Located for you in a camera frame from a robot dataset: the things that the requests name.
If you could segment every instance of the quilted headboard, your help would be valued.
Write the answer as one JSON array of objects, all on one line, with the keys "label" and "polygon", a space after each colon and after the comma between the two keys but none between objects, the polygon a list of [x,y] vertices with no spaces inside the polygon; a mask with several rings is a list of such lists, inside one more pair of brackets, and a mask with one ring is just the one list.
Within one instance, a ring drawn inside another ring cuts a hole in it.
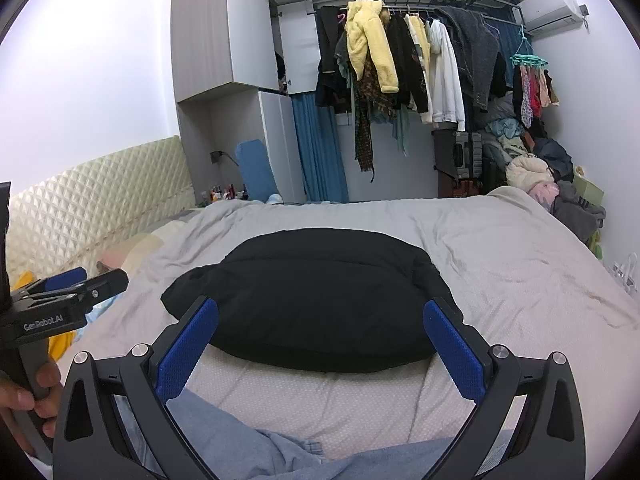
[{"label": "quilted headboard", "polygon": [[111,153],[12,194],[6,238],[14,283],[73,267],[90,276],[108,247],[195,205],[179,137]]}]

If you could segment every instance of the human hand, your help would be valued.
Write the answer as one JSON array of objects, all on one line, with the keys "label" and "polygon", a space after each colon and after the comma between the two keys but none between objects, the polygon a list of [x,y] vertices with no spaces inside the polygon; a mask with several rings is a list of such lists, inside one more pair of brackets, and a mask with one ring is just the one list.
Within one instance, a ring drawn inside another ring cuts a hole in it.
[{"label": "human hand", "polygon": [[49,362],[42,365],[36,373],[36,381],[43,388],[50,388],[49,396],[44,399],[34,400],[33,394],[11,382],[8,378],[0,378],[0,416],[15,441],[23,451],[34,455],[34,449],[24,436],[16,423],[11,410],[23,410],[28,412],[35,410],[40,418],[47,420],[42,433],[49,438],[53,438],[56,433],[56,417],[62,395],[62,384],[60,384],[60,370],[58,365],[49,359]]}]

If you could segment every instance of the white bed sheet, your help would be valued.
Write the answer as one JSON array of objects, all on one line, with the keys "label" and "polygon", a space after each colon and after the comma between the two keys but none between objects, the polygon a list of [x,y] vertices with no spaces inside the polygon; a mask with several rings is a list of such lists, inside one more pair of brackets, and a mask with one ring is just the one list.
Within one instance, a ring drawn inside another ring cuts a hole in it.
[{"label": "white bed sheet", "polygon": [[[248,238],[282,229],[382,232],[424,248],[465,315],[490,344],[517,355],[564,352],[580,397],[587,478],[638,413],[637,305],[560,222],[525,193],[346,205],[208,207],[149,258],[129,290],[60,361],[122,355],[175,322],[160,295],[183,272],[220,261]],[[377,374],[319,374],[259,365],[207,347],[188,388],[255,427],[317,438],[330,458],[453,436],[472,409],[439,358]],[[516,415],[511,418],[514,426]]]}]

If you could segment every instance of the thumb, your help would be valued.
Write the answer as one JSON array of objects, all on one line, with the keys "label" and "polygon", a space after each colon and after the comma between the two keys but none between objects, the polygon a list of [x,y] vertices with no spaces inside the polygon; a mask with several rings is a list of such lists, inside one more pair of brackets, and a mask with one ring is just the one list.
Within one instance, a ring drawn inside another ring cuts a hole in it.
[{"label": "thumb", "polygon": [[0,408],[12,410],[32,410],[35,405],[33,395],[8,379],[0,379]]}]

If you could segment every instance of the air conditioner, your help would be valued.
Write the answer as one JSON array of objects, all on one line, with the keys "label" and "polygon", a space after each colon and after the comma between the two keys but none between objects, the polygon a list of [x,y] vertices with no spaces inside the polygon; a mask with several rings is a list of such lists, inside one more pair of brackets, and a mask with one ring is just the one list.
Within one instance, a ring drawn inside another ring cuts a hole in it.
[{"label": "air conditioner", "polygon": [[[575,0],[524,0],[520,9],[527,33],[532,36],[584,21]],[[514,9],[514,14],[521,22],[520,13]]]}]

